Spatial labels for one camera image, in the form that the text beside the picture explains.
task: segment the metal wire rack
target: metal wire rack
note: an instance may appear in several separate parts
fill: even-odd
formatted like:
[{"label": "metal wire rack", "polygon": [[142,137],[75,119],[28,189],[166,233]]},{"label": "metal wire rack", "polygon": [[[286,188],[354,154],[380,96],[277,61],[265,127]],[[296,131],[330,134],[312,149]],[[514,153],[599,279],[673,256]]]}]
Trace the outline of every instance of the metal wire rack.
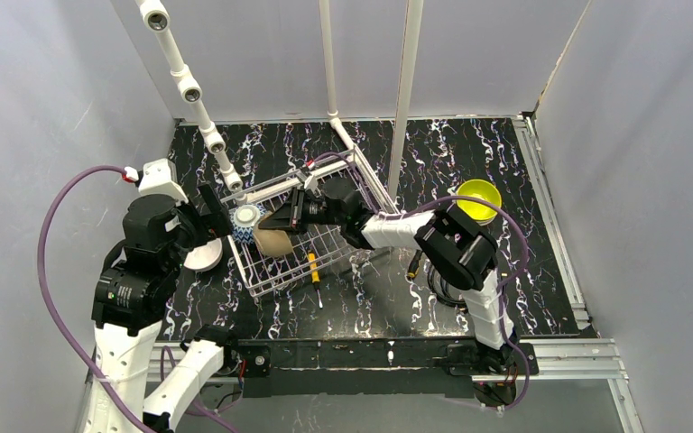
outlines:
[{"label": "metal wire rack", "polygon": [[[341,154],[348,157],[352,153],[353,151],[347,151]],[[355,183],[369,206],[380,208],[379,199],[365,181],[357,164],[347,166],[337,157],[331,157],[319,162],[319,166],[322,168],[312,171],[312,175],[318,182],[333,177],[349,178]],[[245,193],[248,196],[248,203],[261,204],[268,211],[272,211],[285,202],[292,188],[303,185],[302,179],[305,179],[305,176],[300,170],[292,171],[224,198],[222,201],[228,206],[233,206],[233,198]],[[237,269],[251,296],[262,296],[306,277],[312,273],[310,268],[312,263],[316,263],[318,269],[322,270],[355,250],[341,237],[337,226],[310,225],[307,233],[291,235],[291,243],[293,253],[272,258],[262,255],[255,244],[237,243],[230,236],[229,244],[236,258]],[[309,260],[309,252],[315,254],[314,261]]]}]

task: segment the marble tabletop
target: marble tabletop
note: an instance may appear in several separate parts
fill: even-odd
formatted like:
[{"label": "marble tabletop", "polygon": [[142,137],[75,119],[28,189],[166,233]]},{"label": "marble tabletop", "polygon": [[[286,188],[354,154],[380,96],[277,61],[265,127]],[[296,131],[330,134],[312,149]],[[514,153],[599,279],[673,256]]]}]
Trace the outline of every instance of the marble tabletop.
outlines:
[{"label": "marble tabletop", "polygon": [[[386,182],[393,124],[346,123],[346,130]],[[299,168],[343,144],[327,123],[231,124],[219,131],[245,186]],[[198,184],[226,195],[216,161],[204,150],[195,126],[179,126],[169,158],[178,181],[198,203]],[[508,311],[523,336],[578,333],[559,267],[524,165],[512,121],[507,118],[415,120],[408,124],[399,208],[413,209],[449,195],[465,180],[490,180],[503,208],[522,226],[530,247],[528,272],[507,288]],[[501,272],[517,264],[521,246],[500,219],[489,229],[500,245]],[[471,335],[466,315],[436,301],[425,275],[405,277],[412,252],[402,249],[356,256],[321,270],[324,308],[309,279],[254,299],[244,288],[235,258],[226,249],[217,268],[185,270],[168,304],[161,339],[190,337],[206,323],[231,327],[240,338],[332,339]]]}]

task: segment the dish rack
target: dish rack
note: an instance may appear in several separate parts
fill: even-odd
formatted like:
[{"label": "dish rack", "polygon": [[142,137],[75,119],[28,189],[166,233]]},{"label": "dish rack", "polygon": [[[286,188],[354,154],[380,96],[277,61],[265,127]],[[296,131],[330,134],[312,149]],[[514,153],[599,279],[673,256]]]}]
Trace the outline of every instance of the dish rack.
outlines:
[{"label": "dish rack", "polygon": [[[330,156],[319,161],[317,168],[310,170],[318,184],[333,177],[351,179],[369,207],[396,212],[383,185],[378,183],[378,179],[367,165],[365,156],[360,150],[354,147],[352,150],[341,152],[340,155],[349,160],[350,164],[347,165],[337,156]],[[285,203],[293,188],[303,185],[306,178],[307,176],[301,170],[290,171],[223,198],[221,201],[230,208],[231,212],[236,207],[234,199],[246,194],[247,203],[261,204],[267,211],[274,211]],[[307,233],[290,235],[293,253],[278,258],[264,256],[255,244],[238,243],[232,236],[229,236],[229,245],[245,287],[251,296],[257,298],[310,275],[313,272],[311,269],[313,263],[321,271],[337,260],[352,254],[355,248],[347,244],[338,230],[338,226],[312,224]],[[315,254],[314,261],[309,259],[309,252]]]}]

